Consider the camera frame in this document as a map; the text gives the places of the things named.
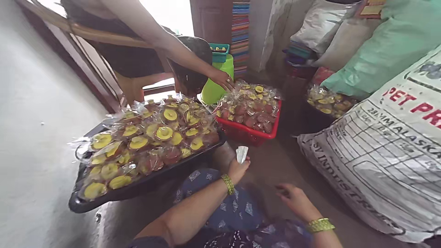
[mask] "bangle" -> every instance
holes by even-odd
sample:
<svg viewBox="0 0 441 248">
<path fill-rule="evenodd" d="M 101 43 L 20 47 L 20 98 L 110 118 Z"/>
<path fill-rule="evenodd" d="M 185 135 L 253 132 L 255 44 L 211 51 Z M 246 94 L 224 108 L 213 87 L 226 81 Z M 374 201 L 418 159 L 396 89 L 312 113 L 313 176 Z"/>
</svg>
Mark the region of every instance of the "bangle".
<svg viewBox="0 0 441 248">
<path fill-rule="evenodd" d="M 231 178 L 227 174 L 222 175 L 221 178 L 224 180 L 225 184 L 228 187 L 228 194 L 234 194 L 234 184 L 231 181 Z"/>
<path fill-rule="evenodd" d="M 318 220 L 309 222 L 306 229 L 308 229 L 308 231 L 311 233 L 318 233 L 321 231 L 335 229 L 335 226 L 329 222 L 328 218 L 320 218 Z"/>
</svg>

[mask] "white sack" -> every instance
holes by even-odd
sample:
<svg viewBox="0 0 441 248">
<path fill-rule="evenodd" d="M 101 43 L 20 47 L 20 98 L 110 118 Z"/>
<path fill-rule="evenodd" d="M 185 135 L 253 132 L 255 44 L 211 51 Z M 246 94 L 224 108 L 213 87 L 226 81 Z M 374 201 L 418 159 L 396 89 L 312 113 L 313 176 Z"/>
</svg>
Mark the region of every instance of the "white sack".
<svg viewBox="0 0 441 248">
<path fill-rule="evenodd" d="M 441 46 L 329 128 L 304 154 L 371 227 L 418 243 L 441 234 Z"/>
<path fill-rule="evenodd" d="M 313 63 L 339 71 L 380 25 L 379 19 L 350 18 L 343 21 L 326 52 Z"/>
<path fill-rule="evenodd" d="M 291 40 L 323 54 L 342 21 L 354 15 L 356 5 L 316 0 L 306 13 L 302 28 L 291 36 Z"/>
</svg>

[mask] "small white paper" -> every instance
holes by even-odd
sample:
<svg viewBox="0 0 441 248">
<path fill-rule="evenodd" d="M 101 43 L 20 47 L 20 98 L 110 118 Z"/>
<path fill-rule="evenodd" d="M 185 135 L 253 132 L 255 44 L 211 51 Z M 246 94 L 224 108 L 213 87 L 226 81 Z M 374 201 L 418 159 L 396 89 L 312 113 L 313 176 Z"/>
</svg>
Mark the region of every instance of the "small white paper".
<svg viewBox="0 0 441 248">
<path fill-rule="evenodd" d="M 239 164 L 243 164 L 243 162 L 245 162 L 245 158 L 247 157 L 247 153 L 248 153 L 248 147 L 245 146 L 239 146 L 236 149 L 236 155 L 237 155 L 237 162 L 239 162 Z"/>
</svg>

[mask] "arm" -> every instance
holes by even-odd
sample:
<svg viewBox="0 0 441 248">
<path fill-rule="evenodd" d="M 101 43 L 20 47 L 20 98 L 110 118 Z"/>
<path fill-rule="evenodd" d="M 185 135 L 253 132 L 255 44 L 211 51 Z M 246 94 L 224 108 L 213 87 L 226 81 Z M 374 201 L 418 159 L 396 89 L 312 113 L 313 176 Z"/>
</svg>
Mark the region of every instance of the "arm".
<svg viewBox="0 0 441 248">
<path fill-rule="evenodd" d="M 243 164 L 239 164 L 236 160 L 231 162 L 228 175 L 234 184 L 240 181 L 249 165 L 249 160 Z M 219 179 L 170 208 L 146 226 L 135 238 L 161 236 L 170 247 L 184 244 L 204 226 L 227 193 L 227 185 Z"/>
<path fill-rule="evenodd" d="M 139 0 L 101 0 L 121 21 L 155 49 L 164 51 L 176 63 L 211 78 L 225 90 L 232 89 L 229 75 L 207 64 L 190 51 L 181 41 L 165 31 L 144 8 Z"/>
<path fill-rule="evenodd" d="M 302 189 L 292 184 L 279 184 L 277 188 L 286 190 L 289 195 L 277 195 L 288 207 L 305 223 L 323 218 L 322 214 L 308 199 Z M 333 230 L 313 233 L 313 247 L 315 248 L 343 248 Z"/>
</svg>

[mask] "hand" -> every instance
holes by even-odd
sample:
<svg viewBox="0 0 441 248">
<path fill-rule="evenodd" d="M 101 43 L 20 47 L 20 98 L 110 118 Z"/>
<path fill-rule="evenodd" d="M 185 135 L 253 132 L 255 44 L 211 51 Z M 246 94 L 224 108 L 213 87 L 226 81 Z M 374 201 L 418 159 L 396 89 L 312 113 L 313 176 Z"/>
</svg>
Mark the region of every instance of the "hand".
<svg viewBox="0 0 441 248">
<path fill-rule="evenodd" d="M 213 70 L 208 77 L 213 82 L 219 84 L 226 91 L 231 91 L 234 88 L 233 79 L 231 79 L 230 75 L 224 71 L 215 69 L 213 67 Z"/>
<path fill-rule="evenodd" d="M 304 222 L 308 223 L 323 218 L 302 189 L 292 184 L 279 184 L 276 188 L 286 192 L 286 195 L 280 192 L 278 192 L 277 195 Z"/>
<path fill-rule="evenodd" d="M 246 157 L 243 164 L 239 164 L 236 159 L 233 159 L 230 163 L 230 168 L 228 169 L 228 176 L 234 185 L 238 184 L 242 177 L 245 175 L 248 167 L 250 167 L 250 157 Z"/>
</svg>

